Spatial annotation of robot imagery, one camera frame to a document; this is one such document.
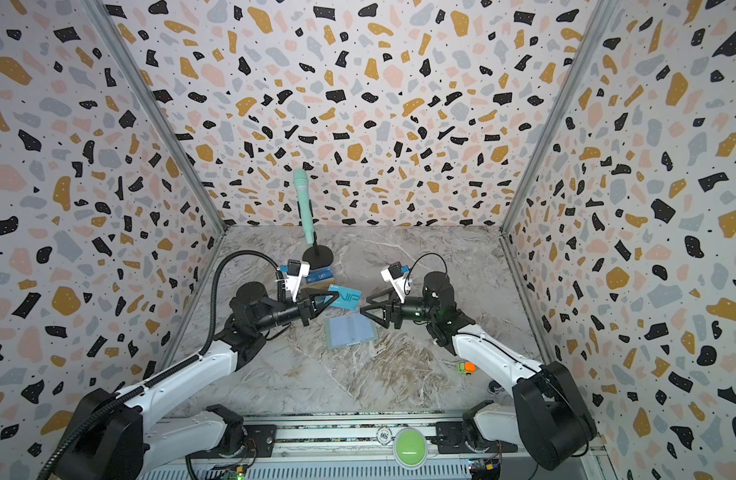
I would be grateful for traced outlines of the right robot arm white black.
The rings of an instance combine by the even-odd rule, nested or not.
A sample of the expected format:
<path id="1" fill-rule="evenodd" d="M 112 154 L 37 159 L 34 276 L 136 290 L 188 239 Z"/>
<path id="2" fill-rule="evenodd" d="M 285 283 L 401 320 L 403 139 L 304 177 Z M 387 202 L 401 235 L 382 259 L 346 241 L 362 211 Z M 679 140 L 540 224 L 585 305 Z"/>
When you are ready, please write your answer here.
<path id="1" fill-rule="evenodd" d="M 363 316 L 386 329 L 423 325 L 436 345 L 474 364 L 512 398 L 510 406 L 484 400 L 452 427 L 439 428 L 439 446 L 482 453 L 521 446 L 546 470 L 587 453 L 597 427 L 567 367 L 530 359 L 488 334 L 457 306 L 443 271 L 425 276 L 419 296 L 410 293 L 408 267 L 394 263 L 381 276 L 390 286 L 367 298 Z"/>

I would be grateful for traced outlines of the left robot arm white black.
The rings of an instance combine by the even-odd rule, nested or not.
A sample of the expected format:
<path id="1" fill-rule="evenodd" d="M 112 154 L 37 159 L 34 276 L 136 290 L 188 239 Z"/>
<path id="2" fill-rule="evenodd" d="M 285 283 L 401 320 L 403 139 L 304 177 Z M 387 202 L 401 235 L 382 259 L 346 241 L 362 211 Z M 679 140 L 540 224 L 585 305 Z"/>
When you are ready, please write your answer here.
<path id="1" fill-rule="evenodd" d="M 307 325 L 338 297 L 335 291 L 305 289 L 296 299 L 275 300 L 260 282 L 240 286 L 230 301 L 230 317 L 206 352 L 117 393 L 96 389 L 83 397 L 39 478 L 136 479 L 199 452 L 255 456 L 243 416 L 223 405 L 186 419 L 166 416 L 204 387 L 246 366 L 265 346 L 267 331 L 295 321 Z"/>

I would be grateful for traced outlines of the teal card from holder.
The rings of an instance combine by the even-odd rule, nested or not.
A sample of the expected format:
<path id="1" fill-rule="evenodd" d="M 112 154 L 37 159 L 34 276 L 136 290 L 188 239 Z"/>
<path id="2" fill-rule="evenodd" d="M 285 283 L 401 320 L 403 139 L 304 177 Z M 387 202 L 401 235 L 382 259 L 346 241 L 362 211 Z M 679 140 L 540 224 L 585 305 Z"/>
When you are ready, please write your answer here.
<path id="1" fill-rule="evenodd" d="M 334 308 L 356 311 L 362 299 L 362 292 L 357 289 L 343 287 L 339 285 L 330 285 L 330 292 L 336 292 L 338 297 L 331 304 Z"/>

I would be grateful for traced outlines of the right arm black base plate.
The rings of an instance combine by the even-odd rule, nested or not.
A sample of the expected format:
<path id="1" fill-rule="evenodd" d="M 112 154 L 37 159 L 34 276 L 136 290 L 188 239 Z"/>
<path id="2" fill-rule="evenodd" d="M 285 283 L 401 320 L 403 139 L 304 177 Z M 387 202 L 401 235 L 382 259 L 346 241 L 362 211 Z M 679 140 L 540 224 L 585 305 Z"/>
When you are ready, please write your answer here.
<path id="1" fill-rule="evenodd" d="M 509 442 L 485 440 L 466 426 L 463 420 L 437 422 L 430 442 L 438 447 L 441 454 L 495 455 L 519 450 L 517 445 Z"/>

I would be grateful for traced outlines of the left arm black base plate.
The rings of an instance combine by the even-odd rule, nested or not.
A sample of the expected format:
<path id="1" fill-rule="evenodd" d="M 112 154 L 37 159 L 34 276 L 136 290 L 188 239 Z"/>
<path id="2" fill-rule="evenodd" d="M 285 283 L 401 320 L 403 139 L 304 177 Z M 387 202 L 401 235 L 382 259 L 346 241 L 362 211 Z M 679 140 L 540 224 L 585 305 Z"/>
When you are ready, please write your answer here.
<path id="1" fill-rule="evenodd" d="M 217 461 L 240 462 L 271 458 L 278 427 L 274 424 L 244 425 L 242 432 L 229 428 L 217 447 L 199 451 L 194 459 L 216 459 Z"/>

